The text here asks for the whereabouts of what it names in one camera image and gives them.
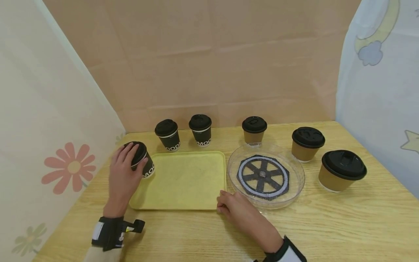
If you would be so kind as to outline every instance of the cup lid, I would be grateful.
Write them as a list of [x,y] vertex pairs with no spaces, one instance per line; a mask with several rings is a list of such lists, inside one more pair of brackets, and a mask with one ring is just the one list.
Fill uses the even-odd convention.
[[137,151],[135,152],[134,158],[131,161],[131,166],[135,166],[136,164],[138,164],[147,154],[147,147],[145,146],[144,143],[142,142],[137,142],[137,141],[132,141],[132,142],[128,142],[124,145],[124,148],[129,145],[129,143],[133,143],[133,147],[136,144],[139,144]]
[[195,131],[202,131],[209,128],[212,124],[211,118],[204,114],[196,114],[189,121],[189,128]]
[[321,161],[329,172],[346,180],[360,180],[367,174],[361,158],[348,150],[329,151]]
[[243,123],[241,123],[241,127],[244,131],[248,133],[262,133],[268,128],[268,124],[266,121],[261,117],[248,117],[246,118]]
[[165,119],[156,125],[154,133],[156,133],[156,135],[159,137],[163,137],[171,135],[177,129],[178,124],[175,121],[173,121],[172,119]]
[[321,148],[326,139],[323,134],[312,127],[299,127],[292,132],[292,140],[305,148]]

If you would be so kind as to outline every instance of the peach backdrop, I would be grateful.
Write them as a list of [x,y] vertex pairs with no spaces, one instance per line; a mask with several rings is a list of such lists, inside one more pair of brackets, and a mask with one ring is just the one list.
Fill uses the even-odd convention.
[[44,0],[127,132],[334,119],[360,0]]

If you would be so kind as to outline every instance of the left hand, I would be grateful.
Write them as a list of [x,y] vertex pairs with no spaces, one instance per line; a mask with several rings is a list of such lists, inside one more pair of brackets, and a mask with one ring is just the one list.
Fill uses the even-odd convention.
[[137,170],[131,169],[131,162],[138,149],[138,144],[121,146],[112,156],[109,172],[109,199],[103,208],[106,218],[118,218],[125,214],[128,202],[142,179],[142,170],[148,158],[141,160]]

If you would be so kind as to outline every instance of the white curtain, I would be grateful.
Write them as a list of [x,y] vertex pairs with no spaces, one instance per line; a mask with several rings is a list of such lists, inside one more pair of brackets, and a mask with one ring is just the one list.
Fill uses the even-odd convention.
[[336,119],[419,198],[418,64],[419,2],[363,0],[344,43]]
[[31,261],[124,128],[42,1],[0,1],[1,261]]

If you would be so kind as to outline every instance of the green flower print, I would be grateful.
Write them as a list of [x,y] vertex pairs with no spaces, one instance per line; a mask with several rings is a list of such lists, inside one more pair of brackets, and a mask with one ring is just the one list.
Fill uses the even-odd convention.
[[121,133],[121,135],[117,136],[116,137],[115,145],[118,145],[119,142],[121,142],[121,140],[122,140],[123,137],[124,137],[124,133]]
[[12,254],[17,253],[19,254],[21,253],[21,257],[23,257],[24,255],[26,255],[27,253],[30,252],[35,252],[38,253],[37,250],[35,250],[35,247],[39,246],[42,242],[42,240],[39,238],[41,237],[43,234],[45,234],[45,232],[47,231],[47,228],[45,227],[45,223],[40,224],[34,231],[34,228],[32,228],[31,226],[27,228],[26,230],[26,234],[27,236],[18,236],[15,239],[15,248],[12,249]]

